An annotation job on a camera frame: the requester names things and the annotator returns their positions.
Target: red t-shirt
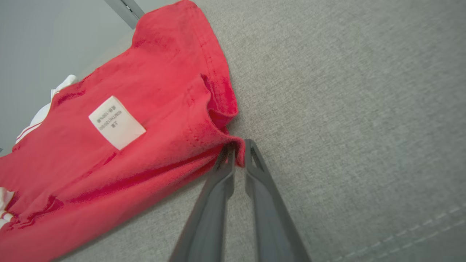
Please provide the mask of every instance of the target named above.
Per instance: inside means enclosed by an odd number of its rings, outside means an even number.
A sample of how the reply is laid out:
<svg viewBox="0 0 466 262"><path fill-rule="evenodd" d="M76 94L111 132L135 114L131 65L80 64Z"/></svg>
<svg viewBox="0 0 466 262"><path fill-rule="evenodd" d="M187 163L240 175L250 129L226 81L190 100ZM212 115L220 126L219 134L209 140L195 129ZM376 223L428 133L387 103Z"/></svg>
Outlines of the red t-shirt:
<svg viewBox="0 0 466 262"><path fill-rule="evenodd" d="M110 96L146 129L120 151L88 118ZM237 113L202 11L184 0L145 14L128 50L57 94L42 125L0 158L0 186L16 192L0 257L71 251L206 173L225 143L238 143L243 165L244 142L226 129Z"/></svg>

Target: clothing label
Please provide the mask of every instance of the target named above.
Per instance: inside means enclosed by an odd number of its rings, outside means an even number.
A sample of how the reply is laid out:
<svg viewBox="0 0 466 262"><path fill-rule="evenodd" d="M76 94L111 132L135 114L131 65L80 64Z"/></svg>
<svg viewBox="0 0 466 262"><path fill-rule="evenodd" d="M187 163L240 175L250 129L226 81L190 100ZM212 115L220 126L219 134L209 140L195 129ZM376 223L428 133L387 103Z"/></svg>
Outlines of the clothing label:
<svg viewBox="0 0 466 262"><path fill-rule="evenodd" d="M103 137L118 150L122 150L146 132L144 127L114 96L111 96L92 112L89 119Z"/></svg>

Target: gray fabric surface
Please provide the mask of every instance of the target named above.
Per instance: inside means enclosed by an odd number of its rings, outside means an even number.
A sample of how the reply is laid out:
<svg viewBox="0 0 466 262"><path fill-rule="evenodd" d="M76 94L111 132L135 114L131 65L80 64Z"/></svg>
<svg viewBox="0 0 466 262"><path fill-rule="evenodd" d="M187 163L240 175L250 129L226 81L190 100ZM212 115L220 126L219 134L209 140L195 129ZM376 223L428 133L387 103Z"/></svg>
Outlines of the gray fabric surface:
<svg viewBox="0 0 466 262"><path fill-rule="evenodd" d="M314 262L466 261L464 1L195 2ZM228 262L254 261L243 176ZM201 187L63 260L166 261Z"/></svg>

